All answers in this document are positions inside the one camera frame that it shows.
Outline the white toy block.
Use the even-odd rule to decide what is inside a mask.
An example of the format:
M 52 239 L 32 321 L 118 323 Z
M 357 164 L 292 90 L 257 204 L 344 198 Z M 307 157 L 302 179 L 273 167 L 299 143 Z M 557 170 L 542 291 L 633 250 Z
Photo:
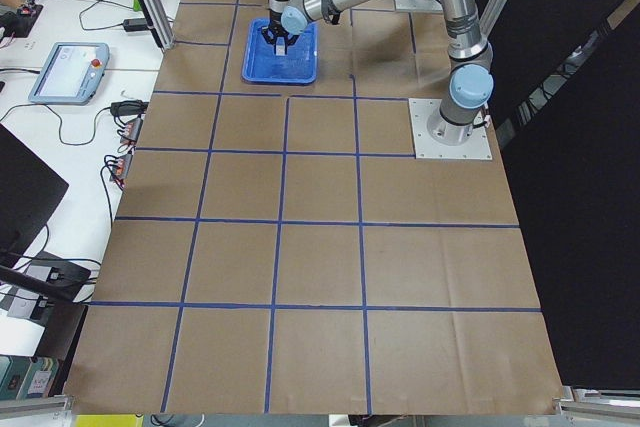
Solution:
M 287 54 L 287 45 L 284 39 L 278 39 L 274 45 L 274 55 L 277 57 Z

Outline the blue plastic tray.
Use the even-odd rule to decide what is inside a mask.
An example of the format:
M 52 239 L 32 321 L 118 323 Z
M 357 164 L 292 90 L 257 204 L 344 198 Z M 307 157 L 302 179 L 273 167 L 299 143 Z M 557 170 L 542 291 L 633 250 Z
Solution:
M 251 21 L 242 67 L 245 81 L 260 84 L 308 85 L 317 77 L 318 32 L 315 24 L 309 25 L 295 45 L 287 49 L 285 56 L 274 55 L 274 46 L 268 45 L 260 30 L 267 27 L 267 18 Z

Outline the black power adapter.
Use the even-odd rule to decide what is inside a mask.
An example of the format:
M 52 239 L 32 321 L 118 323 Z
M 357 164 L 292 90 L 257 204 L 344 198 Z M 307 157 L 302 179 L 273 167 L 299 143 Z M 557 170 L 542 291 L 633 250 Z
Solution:
M 124 19 L 122 26 L 125 32 L 139 32 L 148 29 L 147 22 L 144 18 Z

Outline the teach pendant tablet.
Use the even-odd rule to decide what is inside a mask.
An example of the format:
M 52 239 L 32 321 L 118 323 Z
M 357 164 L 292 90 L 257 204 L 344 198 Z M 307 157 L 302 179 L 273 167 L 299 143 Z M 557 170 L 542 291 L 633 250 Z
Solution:
M 29 95 L 34 104 L 86 105 L 110 59 L 106 43 L 56 42 Z

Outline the brown paper table mat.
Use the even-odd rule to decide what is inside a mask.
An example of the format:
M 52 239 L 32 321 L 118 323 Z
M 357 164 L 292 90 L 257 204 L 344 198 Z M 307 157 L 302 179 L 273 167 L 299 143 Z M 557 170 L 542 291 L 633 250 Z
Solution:
M 247 83 L 267 0 L 181 0 L 65 391 L 82 414 L 547 414 L 561 382 L 501 159 L 419 160 L 436 14 L 318 24 Z

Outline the black monitor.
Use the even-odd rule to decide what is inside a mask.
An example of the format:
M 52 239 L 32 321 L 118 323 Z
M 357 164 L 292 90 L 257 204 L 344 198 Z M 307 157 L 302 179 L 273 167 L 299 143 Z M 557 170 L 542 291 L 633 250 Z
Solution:
M 1 264 L 13 267 L 44 228 L 69 184 L 1 127 Z

